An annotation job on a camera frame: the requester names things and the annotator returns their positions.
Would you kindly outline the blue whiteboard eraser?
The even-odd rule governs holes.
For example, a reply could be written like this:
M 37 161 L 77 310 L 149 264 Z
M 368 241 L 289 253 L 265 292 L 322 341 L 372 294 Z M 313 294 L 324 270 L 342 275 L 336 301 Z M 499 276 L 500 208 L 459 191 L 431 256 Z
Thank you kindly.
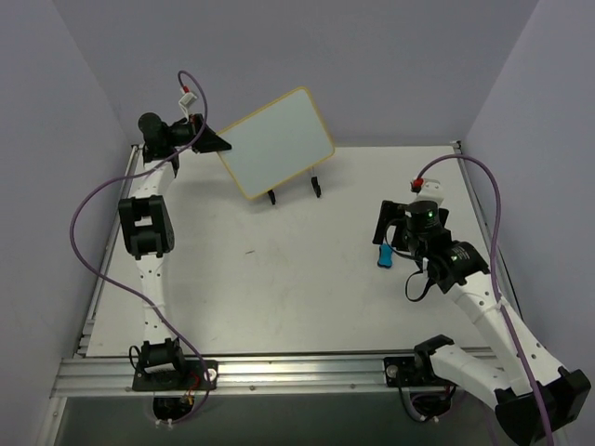
M 389 245 L 381 244 L 378 247 L 377 266 L 382 269 L 391 269 L 393 265 L 392 254 L 393 251 Z

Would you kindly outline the yellow framed whiteboard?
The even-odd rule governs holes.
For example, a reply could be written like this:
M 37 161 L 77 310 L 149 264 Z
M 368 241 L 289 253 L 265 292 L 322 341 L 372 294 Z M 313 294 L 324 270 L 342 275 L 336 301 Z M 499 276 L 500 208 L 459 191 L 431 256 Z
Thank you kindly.
M 311 170 L 336 147 L 310 90 L 295 88 L 218 132 L 219 159 L 247 200 Z

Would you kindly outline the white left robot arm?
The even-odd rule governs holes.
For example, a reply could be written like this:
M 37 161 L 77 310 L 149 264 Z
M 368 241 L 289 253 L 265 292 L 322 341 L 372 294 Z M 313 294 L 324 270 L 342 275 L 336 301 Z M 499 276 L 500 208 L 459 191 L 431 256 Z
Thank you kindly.
M 141 378 L 154 378 L 166 389 L 177 389 L 186 382 L 188 367 L 180 336 L 164 322 L 166 260 L 175 247 L 165 193 L 179 172 L 179 149 L 209 153 L 228 151 L 231 144 L 210 129 L 200 113 L 168 125 L 156 113 L 146 112 L 138 127 L 147 174 L 118 204 L 125 248 L 136 262 L 144 295 L 143 342 L 135 369 Z

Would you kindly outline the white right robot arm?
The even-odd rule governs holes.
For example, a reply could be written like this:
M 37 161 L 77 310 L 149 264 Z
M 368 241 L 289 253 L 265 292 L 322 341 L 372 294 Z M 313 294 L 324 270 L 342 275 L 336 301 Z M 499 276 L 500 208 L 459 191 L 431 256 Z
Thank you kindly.
M 495 412 L 517 445 L 533 445 L 548 431 L 574 422 L 591 390 L 581 370 L 568 370 L 554 358 L 503 297 L 495 296 L 488 264 L 468 242 L 456 241 L 445 227 L 448 210 L 434 201 L 382 203 L 373 238 L 412 260 L 426 286 L 438 287 L 459 307 L 497 357 L 490 366 L 444 335 L 414 347 L 408 371 L 420 385 L 453 384 Z

